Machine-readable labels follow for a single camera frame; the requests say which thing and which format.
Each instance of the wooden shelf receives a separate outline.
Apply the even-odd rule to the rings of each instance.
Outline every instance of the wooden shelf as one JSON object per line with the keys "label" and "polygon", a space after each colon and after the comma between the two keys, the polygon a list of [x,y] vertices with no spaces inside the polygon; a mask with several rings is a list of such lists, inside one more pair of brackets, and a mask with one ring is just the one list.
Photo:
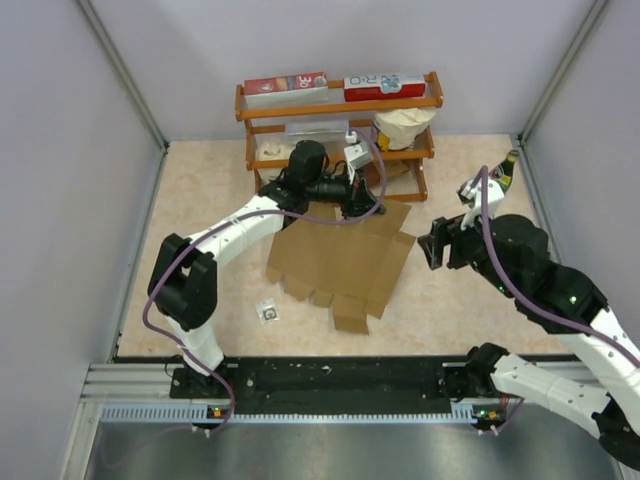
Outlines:
{"label": "wooden shelf", "polygon": [[[376,112],[384,110],[395,110],[399,108],[422,108],[435,107],[440,108],[444,102],[442,87],[436,72],[431,72],[424,76],[427,88],[425,96],[412,98],[398,98],[391,100],[375,100],[364,102],[340,102],[340,103],[323,103],[314,105],[302,105],[295,107],[278,107],[278,108],[245,108],[244,89],[242,85],[236,87],[235,98],[235,114],[238,121],[244,122],[247,132],[246,140],[246,157],[245,163],[247,170],[253,170],[256,183],[256,190],[261,186],[259,170],[265,168],[284,168],[289,164],[287,158],[273,160],[257,160],[256,150],[258,146],[257,136],[263,134],[285,133],[286,126],[284,124],[276,125],[260,125],[255,126],[252,120],[265,119],[272,117],[293,117],[300,115],[326,115],[336,113],[354,113],[354,112]],[[343,80],[330,80],[330,89],[339,89],[344,87]],[[351,127],[371,127],[371,119],[351,120]],[[333,155],[330,155],[330,162],[337,163],[344,160],[341,153],[342,148],[336,149]],[[393,152],[382,152],[382,159],[385,162],[393,162],[404,160],[411,165],[411,170],[416,176],[418,185],[418,193],[390,195],[388,198],[395,198],[402,201],[424,201],[427,199],[428,191],[424,174],[422,171],[422,162],[424,158],[433,158],[435,155],[435,146],[433,137],[431,136],[431,128],[427,129],[416,138],[416,144],[412,150],[400,150]]]}

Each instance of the white wall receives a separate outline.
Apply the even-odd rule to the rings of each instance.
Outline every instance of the white wall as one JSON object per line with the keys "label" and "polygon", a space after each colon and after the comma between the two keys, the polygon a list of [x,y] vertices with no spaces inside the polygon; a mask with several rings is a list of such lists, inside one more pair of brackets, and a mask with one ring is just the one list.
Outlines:
{"label": "white wall", "polygon": [[528,148],[568,265],[608,296],[640,344],[640,2],[615,0]]}
{"label": "white wall", "polygon": [[439,133],[519,133],[593,0],[93,0],[164,134],[240,137],[235,85],[436,70]]}
{"label": "white wall", "polygon": [[0,478],[56,478],[159,160],[74,2],[0,17]]}

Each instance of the gray floor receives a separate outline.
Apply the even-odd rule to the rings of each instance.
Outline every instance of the gray floor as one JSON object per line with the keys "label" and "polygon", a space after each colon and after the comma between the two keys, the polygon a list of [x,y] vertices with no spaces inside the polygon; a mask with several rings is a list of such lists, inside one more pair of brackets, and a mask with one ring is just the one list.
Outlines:
{"label": "gray floor", "polygon": [[[166,428],[102,424],[109,462]],[[108,469],[94,448],[87,479],[491,479],[622,478],[597,441],[569,422],[526,405],[499,437],[466,425],[232,425],[206,440],[171,432]]]}

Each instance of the green bottle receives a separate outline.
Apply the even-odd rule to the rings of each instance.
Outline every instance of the green bottle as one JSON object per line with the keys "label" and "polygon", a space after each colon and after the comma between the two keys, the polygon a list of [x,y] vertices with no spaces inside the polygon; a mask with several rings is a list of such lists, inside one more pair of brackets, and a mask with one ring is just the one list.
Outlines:
{"label": "green bottle", "polygon": [[507,157],[502,163],[489,173],[489,176],[500,184],[503,193],[507,193],[507,190],[509,190],[511,186],[513,169],[518,158],[520,158],[520,152],[518,150],[509,150]]}

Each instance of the robotic arm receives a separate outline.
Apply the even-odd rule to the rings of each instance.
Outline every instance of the robotic arm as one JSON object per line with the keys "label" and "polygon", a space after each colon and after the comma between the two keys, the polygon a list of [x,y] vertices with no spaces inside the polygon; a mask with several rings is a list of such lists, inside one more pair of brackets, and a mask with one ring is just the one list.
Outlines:
{"label": "robotic arm", "polygon": [[[363,215],[375,206],[376,199],[367,188],[361,170],[371,160],[371,154],[355,140],[355,137],[347,137],[352,144],[344,149],[345,168],[340,174],[327,171],[329,161],[321,143],[298,142],[289,158],[289,166],[228,219],[188,238],[172,234],[162,242],[148,286],[149,294],[169,265],[191,242],[222,223],[232,223],[190,252],[156,297],[156,306],[184,346],[211,370],[215,370],[224,358],[212,323],[218,300],[218,270],[259,239],[286,228],[295,220],[266,212],[281,210],[304,214],[310,201],[320,201],[339,204],[342,215],[347,218]],[[257,211],[265,211],[265,214],[238,220],[243,214]],[[384,213],[384,207],[379,206],[376,213]],[[196,372],[208,375],[191,359],[185,358],[185,361]]]}
{"label": "robotic arm", "polygon": [[[442,266],[444,247],[448,245],[448,268],[471,265],[503,295],[512,298],[494,268],[483,238],[482,186],[478,180],[476,177],[468,181],[458,192],[463,203],[469,205],[469,212],[435,220],[430,233],[420,237],[418,244],[432,270]],[[487,188],[487,207],[492,216],[504,194],[492,179]],[[568,346],[606,390],[550,374],[490,343],[469,352],[466,381],[479,395],[517,395],[571,420],[597,438],[614,458],[640,470],[640,352],[591,280],[578,270],[550,260],[548,236],[543,230],[519,215],[503,215],[489,220],[489,225],[507,276],[525,300],[531,300],[516,299],[516,309]],[[548,315],[541,315],[540,309],[589,327],[595,334],[559,325]],[[598,338],[598,332],[624,347],[632,358]]]}

